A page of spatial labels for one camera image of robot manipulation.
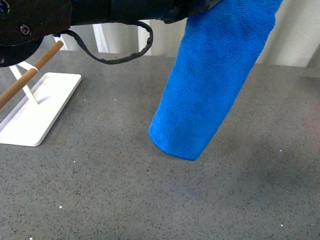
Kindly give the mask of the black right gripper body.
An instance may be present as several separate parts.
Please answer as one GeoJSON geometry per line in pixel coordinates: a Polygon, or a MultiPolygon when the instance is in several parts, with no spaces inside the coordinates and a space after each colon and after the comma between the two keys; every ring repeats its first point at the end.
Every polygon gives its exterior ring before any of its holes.
{"type": "Polygon", "coordinates": [[[72,36],[94,60],[116,65],[143,56],[153,44],[153,30],[145,20],[166,24],[205,12],[217,0],[2,0],[0,2],[0,65],[10,67],[32,56],[45,36],[72,36]],[[120,23],[144,28],[146,46],[118,60],[99,59],[71,26],[120,23]]]}

